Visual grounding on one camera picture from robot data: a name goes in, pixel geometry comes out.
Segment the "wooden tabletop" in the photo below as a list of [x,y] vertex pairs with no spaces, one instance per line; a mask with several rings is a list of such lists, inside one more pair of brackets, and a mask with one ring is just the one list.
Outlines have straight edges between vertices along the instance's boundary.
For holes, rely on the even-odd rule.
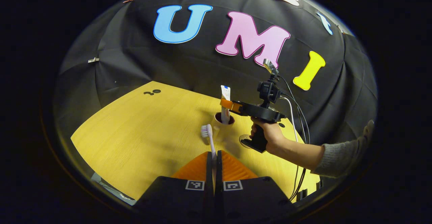
[[[232,92],[231,98],[236,99],[235,94]],[[210,151],[200,128],[210,124],[220,111],[220,98],[153,81],[102,108],[75,131],[71,140],[96,173],[138,200],[156,177],[171,176],[199,154]],[[252,121],[231,115],[235,123],[230,136],[215,142],[216,151],[230,153],[259,177],[272,177],[290,197],[297,166],[267,152],[243,147],[239,137],[250,134]],[[281,128],[284,136],[295,140],[290,121],[282,119],[281,123],[285,125]],[[299,168],[297,184],[301,171]],[[315,192],[319,181],[318,175],[307,170],[301,190]]]

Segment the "letter m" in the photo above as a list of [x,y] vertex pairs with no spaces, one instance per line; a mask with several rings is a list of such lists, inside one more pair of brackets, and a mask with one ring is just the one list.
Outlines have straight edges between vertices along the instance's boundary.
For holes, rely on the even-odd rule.
[[275,67],[279,67],[277,59],[286,39],[290,33],[278,26],[271,26],[263,33],[258,34],[253,18],[240,12],[229,12],[231,24],[222,44],[216,46],[219,53],[235,56],[239,53],[236,43],[240,38],[243,57],[250,58],[260,47],[261,53],[255,56],[254,61],[263,66],[264,59],[269,59]]

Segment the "gray sleeve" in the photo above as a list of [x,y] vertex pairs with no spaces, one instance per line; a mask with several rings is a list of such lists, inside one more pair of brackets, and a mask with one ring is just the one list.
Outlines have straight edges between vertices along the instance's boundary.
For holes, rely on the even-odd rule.
[[356,140],[336,144],[323,144],[324,155],[311,173],[327,177],[347,175],[361,160],[372,137],[374,122],[370,120],[363,135]]

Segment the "black handle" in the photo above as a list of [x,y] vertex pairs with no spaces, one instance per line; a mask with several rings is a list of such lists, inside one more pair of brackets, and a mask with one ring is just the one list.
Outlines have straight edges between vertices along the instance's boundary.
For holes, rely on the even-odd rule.
[[241,142],[256,151],[263,153],[264,151],[266,151],[267,140],[264,136],[263,128],[256,124],[255,126],[256,132],[254,133],[252,140],[244,139],[241,140]]

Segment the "white cable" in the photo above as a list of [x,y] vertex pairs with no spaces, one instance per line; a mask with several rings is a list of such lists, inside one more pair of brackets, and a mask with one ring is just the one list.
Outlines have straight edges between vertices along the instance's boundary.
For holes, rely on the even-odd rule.
[[291,105],[291,102],[288,100],[288,98],[281,96],[282,99],[286,100],[290,104],[290,112],[291,112],[291,122],[293,122],[293,128],[294,128],[294,136],[296,137],[296,142],[298,142],[297,139],[297,132],[296,132],[296,126],[294,124],[294,117],[293,117],[293,107]]

